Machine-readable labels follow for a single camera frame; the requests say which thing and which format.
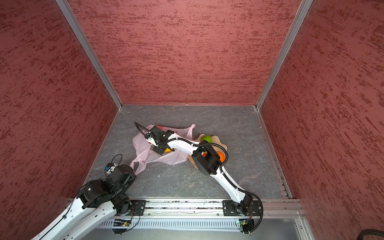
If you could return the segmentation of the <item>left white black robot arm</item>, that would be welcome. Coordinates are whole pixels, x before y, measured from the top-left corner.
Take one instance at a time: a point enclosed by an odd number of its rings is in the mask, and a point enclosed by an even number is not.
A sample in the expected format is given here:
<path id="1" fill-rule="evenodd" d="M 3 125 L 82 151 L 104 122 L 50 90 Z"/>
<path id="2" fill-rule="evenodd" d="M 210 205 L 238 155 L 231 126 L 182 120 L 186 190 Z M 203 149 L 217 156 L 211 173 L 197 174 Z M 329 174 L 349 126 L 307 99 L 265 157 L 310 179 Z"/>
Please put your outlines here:
<path id="1" fill-rule="evenodd" d="M 126 191 L 136 175 L 128 165 L 116 166 L 104 179 L 87 182 L 70 205 L 34 240 L 80 240 L 100 223 L 131 212 Z"/>

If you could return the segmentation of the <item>aluminium front rail frame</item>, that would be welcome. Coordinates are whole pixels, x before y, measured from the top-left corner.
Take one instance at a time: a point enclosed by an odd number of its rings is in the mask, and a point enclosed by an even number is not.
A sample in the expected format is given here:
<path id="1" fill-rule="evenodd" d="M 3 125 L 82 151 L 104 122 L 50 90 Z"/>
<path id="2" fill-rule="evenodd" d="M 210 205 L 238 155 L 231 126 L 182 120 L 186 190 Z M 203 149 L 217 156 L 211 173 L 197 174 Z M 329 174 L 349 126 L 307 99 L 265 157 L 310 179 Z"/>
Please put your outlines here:
<path id="1" fill-rule="evenodd" d="M 141 217 L 153 219 L 218 219 L 250 217 L 232 216 L 226 217 L 223 213 L 221 199 L 146 199 L 146 209 L 143 216 L 139 215 L 115 215 L 111 218 L 127 219 Z M 263 218 L 295 219 L 304 217 L 305 213 L 300 200 L 280 199 L 262 200 Z"/>

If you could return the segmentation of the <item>right small circuit board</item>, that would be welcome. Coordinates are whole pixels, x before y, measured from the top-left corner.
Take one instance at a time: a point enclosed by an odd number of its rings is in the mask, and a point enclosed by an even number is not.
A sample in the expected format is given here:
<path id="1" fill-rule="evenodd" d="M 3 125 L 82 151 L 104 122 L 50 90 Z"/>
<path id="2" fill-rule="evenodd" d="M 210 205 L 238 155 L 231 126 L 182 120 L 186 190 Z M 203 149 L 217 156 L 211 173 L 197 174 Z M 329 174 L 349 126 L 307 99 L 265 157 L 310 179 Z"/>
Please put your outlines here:
<path id="1" fill-rule="evenodd" d="M 240 229 L 252 229 L 255 225 L 255 221 L 253 219 L 251 220 L 238 220 L 237 225 Z"/>

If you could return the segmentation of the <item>left small circuit board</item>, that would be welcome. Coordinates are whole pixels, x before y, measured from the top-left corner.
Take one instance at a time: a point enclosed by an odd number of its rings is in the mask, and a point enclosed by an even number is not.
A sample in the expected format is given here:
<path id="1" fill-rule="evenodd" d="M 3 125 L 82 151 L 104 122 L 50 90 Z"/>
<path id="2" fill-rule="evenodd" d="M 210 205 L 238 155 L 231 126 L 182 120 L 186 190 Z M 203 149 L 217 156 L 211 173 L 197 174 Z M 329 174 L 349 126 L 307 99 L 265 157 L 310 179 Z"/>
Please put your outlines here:
<path id="1" fill-rule="evenodd" d="M 115 219 L 113 222 L 113 227 L 130 227 L 131 223 L 131 220 Z"/>

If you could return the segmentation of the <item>aluminium corner post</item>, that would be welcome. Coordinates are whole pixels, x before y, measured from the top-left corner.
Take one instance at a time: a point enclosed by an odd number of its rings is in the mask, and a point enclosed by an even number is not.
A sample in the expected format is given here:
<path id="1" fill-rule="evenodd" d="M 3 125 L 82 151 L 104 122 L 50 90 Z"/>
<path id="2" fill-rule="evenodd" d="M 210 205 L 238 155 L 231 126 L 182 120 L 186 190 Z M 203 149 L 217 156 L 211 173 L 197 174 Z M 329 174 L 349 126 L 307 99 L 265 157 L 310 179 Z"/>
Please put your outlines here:
<path id="1" fill-rule="evenodd" d="M 267 79 L 267 82 L 266 82 L 264 88 L 263 88 L 263 91 L 262 91 L 262 93 L 261 93 L 261 95 L 260 95 L 260 97 L 256 103 L 256 110 L 257 111 L 261 110 L 262 105 L 263 105 L 264 101 L 266 100 L 266 97 L 267 97 L 267 95 L 268 95 L 268 93 L 269 93 L 278 73 L 279 73 L 281 66 L 284 63 L 284 60 L 285 60 L 295 38 L 296 38 L 296 36 L 300 30 L 300 27 L 301 27 L 306 15 L 307 15 L 312 3 L 313 3 L 313 0 L 301 1 L 301 4 L 298 8 L 298 11 L 297 11 L 297 13 L 293 19 L 293 22 L 290 26 L 290 29 L 289 29 L 289 31 L 286 35 L 286 38 L 283 42 L 283 45 L 279 51 L 279 54 L 278 54 L 277 59 L 275 61 L 275 64 L 274 64 L 274 66 L 270 72 L 270 75 Z"/>
<path id="2" fill-rule="evenodd" d="M 98 59 L 95 51 L 93 50 L 90 42 L 88 41 L 84 31 L 82 30 L 78 20 L 76 19 L 68 1 L 65 0 L 56 0 L 57 5 L 59 6 L 61 12 L 63 13 L 65 19 L 69 23 L 72 31 L 74 32 L 75 36 L 77 37 L 78 41 L 80 42 L 82 48 L 84 49 L 86 55 L 88 56 L 89 60 L 91 61 L 93 67 L 95 68 L 96 72 L 98 73 L 99 77 L 101 78 L 104 86 L 106 87 L 108 93 L 112 97 L 113 101 L 115 102 L 118 110 L 120 111 L 124 104 L 122 103 L 120 97 L 118 96 L 115 88 L 113 87 L 113 84 L 111 83 L 107 73 L 105 72 L 100 60 Z"/>

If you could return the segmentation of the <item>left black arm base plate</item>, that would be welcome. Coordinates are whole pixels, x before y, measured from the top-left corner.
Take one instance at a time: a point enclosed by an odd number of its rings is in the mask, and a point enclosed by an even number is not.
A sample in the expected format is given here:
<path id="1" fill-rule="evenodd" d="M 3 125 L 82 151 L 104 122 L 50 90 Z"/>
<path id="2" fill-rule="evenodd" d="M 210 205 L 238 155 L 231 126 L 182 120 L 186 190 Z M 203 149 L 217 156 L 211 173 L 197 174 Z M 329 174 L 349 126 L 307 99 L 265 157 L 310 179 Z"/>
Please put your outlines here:
<path id="1" fill-rule="evenodd" d="M 129 211 L 127 215 L 132 216 L 134 214 L 143 216 L 146 209 L 146 200 L 131 200 Z"/>

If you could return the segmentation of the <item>right aluminium corner post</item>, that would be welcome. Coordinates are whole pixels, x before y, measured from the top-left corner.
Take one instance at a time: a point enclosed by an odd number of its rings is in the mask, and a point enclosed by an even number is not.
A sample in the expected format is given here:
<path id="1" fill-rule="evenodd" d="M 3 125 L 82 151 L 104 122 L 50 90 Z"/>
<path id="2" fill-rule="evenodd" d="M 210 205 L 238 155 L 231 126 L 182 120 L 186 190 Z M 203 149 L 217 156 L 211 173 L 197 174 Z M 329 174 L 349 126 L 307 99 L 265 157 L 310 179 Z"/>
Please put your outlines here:
<path id="1" fill-rule="evenodd" d="M 301 4 L 298 8 L 298 11 L 297 11 L 297 13 L 293 19 L 293 22 L 290 26 L 290 29 L 289 29 L 289 31 L 286 35 L 286 38 L 283 42 L 283 45 L 279 51 L 279 54 L 278 54 L 277 59 L 275 61 L 275 64 L 274 64 L 274 66 L 270 72 L 270 75 L 267 79 L 267 82 L 266 82 L 264 88 L 263 88 L 263 91 L 262 91 L 262 93 L 261 93 L 261 95 L 260 95 L 260 97 L 256 103 L 256 110 L 257 111 L 261 110 L 262 105 L 263 105 L 264 101 L 266 100 L 266 97 L 267 97 L 267 95 L 268 95 L 268 93 L 269 93 L 278 73 L 279 73 L 281 66 L 284 63 L 284 60 L 285 60 L 295 38 L 296 38 L 296 36 L 300 30 L 300 27 L 301 27 L 306 15 L 307 15 L 312 3 L 313 3 L 313 0 L 301 1 Z"/>

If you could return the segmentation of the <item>peach scalloped plate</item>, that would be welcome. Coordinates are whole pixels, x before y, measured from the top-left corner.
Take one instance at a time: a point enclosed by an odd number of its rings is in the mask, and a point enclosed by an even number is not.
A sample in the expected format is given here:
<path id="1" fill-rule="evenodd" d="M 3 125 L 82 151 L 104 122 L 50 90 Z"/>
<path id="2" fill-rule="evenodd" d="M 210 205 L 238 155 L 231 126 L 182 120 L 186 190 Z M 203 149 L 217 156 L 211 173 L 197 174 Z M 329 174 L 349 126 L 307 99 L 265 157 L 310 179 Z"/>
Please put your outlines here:
<path id="1" fill-rule="evenodd" d="M 202 136 L 204 136 L 204 135 L 205 135 L 205 134 L 200 134 L 194 141 L 195 141 L 195 142 L 201 142 L 201 138 L 202 138 Z M 213 138 L 213 143 L 222 146 L 226 151 L 228 150 L 228 147 L 227 147 L 225 144 L 221 143 L 220 138 L 219 138 L 218 136 L 212 136 L 212 138 Z M 221 149 L 218 148 L 218 147 L 214 147 L 214 149 L 215 149 L 217 152 L 222 152 L 223 154 L 225 154 L 224 151 L 221 150 Z M 197 165 L 195 164 L 195 161 L 193 160 L 192 156 L 188 156 L 188 159 L 189 159 L 190 162 L 194 165 L 194 167 L 197 169 L 198 167 L 197 167 Z"/>

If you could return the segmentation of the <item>small circuit board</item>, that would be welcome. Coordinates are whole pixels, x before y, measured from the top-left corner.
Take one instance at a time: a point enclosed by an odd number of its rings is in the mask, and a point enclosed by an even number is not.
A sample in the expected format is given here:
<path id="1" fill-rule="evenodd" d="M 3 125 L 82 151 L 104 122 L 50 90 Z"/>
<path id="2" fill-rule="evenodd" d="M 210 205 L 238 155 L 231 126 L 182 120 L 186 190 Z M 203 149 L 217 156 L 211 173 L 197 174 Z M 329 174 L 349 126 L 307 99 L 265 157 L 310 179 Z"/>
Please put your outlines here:
<path id="1" fill-rule="evenodd" d="M 255 221 L 253 219 L 251 220 L 238 220 L 237 225 L 240 229 L 252 229 L 255 225 Z"/>
<path id="2" fill-rule="evenodd" d="M 113 222 L 113 227 L 130 227 L 131 223 L 131 220 L 115 219 Z"/>

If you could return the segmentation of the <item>orange fake tangerine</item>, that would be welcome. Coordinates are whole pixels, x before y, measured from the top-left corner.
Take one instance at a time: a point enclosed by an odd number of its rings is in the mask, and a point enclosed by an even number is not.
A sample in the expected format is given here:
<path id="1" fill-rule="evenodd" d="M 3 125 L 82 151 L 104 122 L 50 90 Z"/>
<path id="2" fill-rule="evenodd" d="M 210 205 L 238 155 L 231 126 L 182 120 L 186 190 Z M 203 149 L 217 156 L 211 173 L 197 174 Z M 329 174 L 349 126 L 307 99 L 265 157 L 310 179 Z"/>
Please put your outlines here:
<path id="1" fill-rule="evenodd" d="M 222 152 L 218 152 L 218 155 L 220 157 L 220 161 L 223 163 L 226 160 L 225 154 L 223 154 Z"/>

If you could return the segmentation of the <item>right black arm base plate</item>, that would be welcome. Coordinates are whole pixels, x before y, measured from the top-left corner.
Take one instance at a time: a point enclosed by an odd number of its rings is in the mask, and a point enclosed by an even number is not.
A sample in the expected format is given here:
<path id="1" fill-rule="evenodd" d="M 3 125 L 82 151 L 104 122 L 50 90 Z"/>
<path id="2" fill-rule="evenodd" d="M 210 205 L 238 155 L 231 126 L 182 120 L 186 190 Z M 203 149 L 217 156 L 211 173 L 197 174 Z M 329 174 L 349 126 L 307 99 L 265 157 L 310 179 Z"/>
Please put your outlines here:
<path id="1" fill-rule="evenodd" d="M 222 206 L 224 216 L 226 217 L 260 217 L 262 215 L 262 210 L 264 209 L 262 204 L 257 200 L 253 200 L 245 204 L 238 204 L 231 200 L 224 200 L 222 201 Z"/>

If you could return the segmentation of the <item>left aluminium corner post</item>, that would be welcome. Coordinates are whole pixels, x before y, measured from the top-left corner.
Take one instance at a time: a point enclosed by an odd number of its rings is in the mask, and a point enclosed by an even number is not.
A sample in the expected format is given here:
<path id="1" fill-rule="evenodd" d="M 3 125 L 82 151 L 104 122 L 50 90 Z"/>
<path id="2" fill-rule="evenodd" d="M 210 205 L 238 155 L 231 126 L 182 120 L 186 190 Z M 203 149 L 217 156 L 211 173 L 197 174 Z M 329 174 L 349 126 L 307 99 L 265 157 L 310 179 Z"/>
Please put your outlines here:
<path id="1" fill-rule="evenodd" d="M 75 36 L 77 37 L 78 41 L 80 42 L 82 48 L 84 49 L 86 55 L 88 56 L 89 60 L 91 61 L 93 67 L 95 68 L 96 72 L 98 73 L 99 77 L 101 78 L 104 86 L 106 87 L 108 93 L 112 97 L 113 101 L 115 102 L 118 110 L 120 111 L 124 104 L 122 103 L 120 97 L 118 96 L 115 88 L 113 87 L 113 84 L 111 83 L 107 73 L 105 72 L 100 60 L 98 59 L 95 51 L 93 50 L 90 42 L 88 41 L 84 31 L 82 30 L 78 20 L 76 19 L 68 1 L 65 0 L 56 0 L 57 5 L 59 6 L 61 12 L 63 13 L 65 19 L 69 23 L 72 31 L 74 32 Z"/>

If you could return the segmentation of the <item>green fake lime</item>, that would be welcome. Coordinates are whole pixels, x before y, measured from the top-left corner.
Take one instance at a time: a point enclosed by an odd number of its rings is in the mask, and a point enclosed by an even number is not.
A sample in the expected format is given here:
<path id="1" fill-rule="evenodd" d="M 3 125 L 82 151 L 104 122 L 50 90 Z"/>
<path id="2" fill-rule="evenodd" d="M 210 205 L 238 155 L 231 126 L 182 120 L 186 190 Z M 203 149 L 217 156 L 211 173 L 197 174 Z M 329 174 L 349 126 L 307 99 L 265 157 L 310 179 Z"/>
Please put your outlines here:
<path id="1" fill-rule="evenodd" d="M 211 136 L 209 136 L 209 135 L 204 135 L 201 138 L 201 142 L 204 142 L 204 141 L 206 141 L 208 143 L 213 143 L 213 138 Z"/>

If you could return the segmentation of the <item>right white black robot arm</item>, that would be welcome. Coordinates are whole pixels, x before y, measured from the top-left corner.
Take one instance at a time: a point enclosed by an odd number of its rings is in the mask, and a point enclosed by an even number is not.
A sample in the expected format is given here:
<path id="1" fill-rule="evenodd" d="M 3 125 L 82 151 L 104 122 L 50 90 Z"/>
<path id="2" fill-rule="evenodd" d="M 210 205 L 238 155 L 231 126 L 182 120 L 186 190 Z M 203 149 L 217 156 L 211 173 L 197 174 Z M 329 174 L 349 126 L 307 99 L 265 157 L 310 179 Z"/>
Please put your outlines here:
<path id="1" fill-rule="evenodd" d="M 166 149 L 170 149 L 188 154 L 201 173 L 214 178 L 228 193 L 235 211 L 239 215 L 250 216 L 252 214 L 252 195 L 242 189 L 224 167 L 229 158 L 225 148 L 207 141 L 200 143 L 190 141 L 171 130 L 165 132 L 156 126 L 145 130 L 147 131 L 144 134 L 145 139 L 153 145 L 154 152 L 163 154 Z"/>

